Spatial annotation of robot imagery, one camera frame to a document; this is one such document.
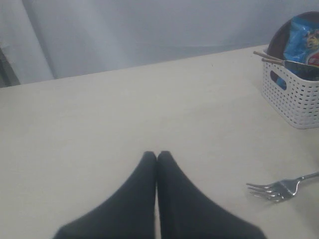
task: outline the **basket handle hole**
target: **basket handle hole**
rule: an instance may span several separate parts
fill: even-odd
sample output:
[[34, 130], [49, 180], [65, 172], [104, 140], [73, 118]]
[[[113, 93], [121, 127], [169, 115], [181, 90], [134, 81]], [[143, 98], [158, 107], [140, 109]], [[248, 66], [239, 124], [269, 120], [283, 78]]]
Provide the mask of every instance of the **basket handle hole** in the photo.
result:
[[280, 78], [275, 72], [270, 72], [270, 78], [284, 91], [287, 89], [286, 81], [283, 78]]

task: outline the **table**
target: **table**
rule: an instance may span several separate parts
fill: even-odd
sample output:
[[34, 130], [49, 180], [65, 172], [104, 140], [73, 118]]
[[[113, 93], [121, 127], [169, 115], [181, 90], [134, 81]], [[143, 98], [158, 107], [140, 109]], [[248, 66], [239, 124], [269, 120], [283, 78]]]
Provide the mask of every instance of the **table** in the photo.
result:
[[261, 96], [253, 51], [264, 47], [0, 89], [0, 238], [52, 238], [111, 196], [143, 151], [170, 150], [269, 239], [317, 239], [319, 183], [280, 204], [245, 186], [319, 171], [319, 130], [291, 127]]

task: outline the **basket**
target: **basket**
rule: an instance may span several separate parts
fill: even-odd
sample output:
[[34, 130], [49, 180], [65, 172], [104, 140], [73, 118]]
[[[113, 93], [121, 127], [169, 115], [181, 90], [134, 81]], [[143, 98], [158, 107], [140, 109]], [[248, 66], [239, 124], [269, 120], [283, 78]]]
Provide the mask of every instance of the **basket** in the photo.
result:
[[[284, 90], [277, 77], [286, 82]], [[319, 81], [299, 78], [285, 67], [264, 62], [262, 95], [293, 127], [319, 127]]]

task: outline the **fork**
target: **fork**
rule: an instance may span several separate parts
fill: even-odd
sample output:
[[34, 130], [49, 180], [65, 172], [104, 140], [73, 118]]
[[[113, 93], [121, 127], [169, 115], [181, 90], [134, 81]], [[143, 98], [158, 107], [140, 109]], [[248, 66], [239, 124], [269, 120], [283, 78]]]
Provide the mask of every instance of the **fork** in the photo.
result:
[[282, 202], [294, 197], [297, 193], [298, 186], [302, 181], [319, 177], [319, 172], [301, 176], [296, 179], [284, 179], [268, 185], [258, 185], [246, 183], [250, 193], [255, 197], [268, 199], [272, 202]]

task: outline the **curtain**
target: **curtain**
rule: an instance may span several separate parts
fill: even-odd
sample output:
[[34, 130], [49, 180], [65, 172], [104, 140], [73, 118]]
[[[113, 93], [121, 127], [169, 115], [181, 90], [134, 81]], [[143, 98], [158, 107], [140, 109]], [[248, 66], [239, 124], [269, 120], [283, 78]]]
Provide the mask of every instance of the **curtain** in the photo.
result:
[[0, 47], [21, 83], [267, 44], [318, 0], [1, 0]]

